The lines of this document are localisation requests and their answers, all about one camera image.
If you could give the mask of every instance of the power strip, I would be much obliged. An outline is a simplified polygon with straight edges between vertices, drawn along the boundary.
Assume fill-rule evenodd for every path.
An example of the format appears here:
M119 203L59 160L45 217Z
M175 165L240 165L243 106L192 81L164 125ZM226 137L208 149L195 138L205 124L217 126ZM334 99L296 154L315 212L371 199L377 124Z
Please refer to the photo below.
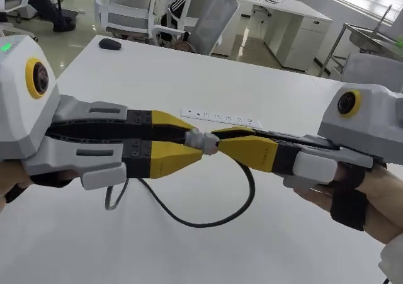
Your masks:
M210 122L229 123L231 125L240 125L243 127L251 127L262 129L259 120L239 115L228 115L211 111L196 110L192 108L182 108L181 117L208 120Z

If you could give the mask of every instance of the camera lens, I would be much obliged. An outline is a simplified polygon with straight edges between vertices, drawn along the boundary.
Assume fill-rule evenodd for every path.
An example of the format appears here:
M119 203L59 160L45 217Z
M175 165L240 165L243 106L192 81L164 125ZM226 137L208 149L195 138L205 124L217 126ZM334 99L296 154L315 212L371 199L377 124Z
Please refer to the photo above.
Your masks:
M352 92L347 92L340 97L338 102L339 113L344 115L350 112L355 105L355 95Z
M37 62L33 68L33 85L39 94L44 94L48 89L49 77L45 66Z

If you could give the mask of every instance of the drawer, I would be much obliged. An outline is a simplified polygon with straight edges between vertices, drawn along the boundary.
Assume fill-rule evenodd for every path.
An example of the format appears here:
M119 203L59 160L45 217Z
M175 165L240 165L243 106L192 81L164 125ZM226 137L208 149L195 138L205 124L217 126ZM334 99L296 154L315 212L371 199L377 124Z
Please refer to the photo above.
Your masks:
M315 18L304 17L300 28L321 33L327 33L330 25L331 25L330 21L323 21L323 20L317 20Z

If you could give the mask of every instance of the black strap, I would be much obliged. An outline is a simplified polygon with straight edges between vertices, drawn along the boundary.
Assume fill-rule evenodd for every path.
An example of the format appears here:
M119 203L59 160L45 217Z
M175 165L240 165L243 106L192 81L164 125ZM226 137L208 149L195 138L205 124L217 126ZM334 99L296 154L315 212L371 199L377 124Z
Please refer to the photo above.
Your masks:
M330 214L333 220L364 231L367 207L368 199L360 191L334 191Z
M332 181L334 188L330 214L332 219L352 229L364 231L368 199L364 193L355 190L365 178L366 168L343 163L345 179Z
M51 186L53 188L63 188L68 185L72 180L59 180L58 173L49 173L31 176L31 181L36 185ZM26 188L20 188L14 185L13 188L6 194L6 203L11 203L19 197Z

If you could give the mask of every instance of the green indicator light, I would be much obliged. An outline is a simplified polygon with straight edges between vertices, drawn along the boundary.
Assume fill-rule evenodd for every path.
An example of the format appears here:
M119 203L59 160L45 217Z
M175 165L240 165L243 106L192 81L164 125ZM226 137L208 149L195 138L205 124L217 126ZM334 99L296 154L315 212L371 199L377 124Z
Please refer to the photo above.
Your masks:
M10 49L10 48L11 48L11 43L7 43L7 44L5 44L5 45L3 45L3 46L0 47L0 51L5 52L5 51L7 51L7 50Z

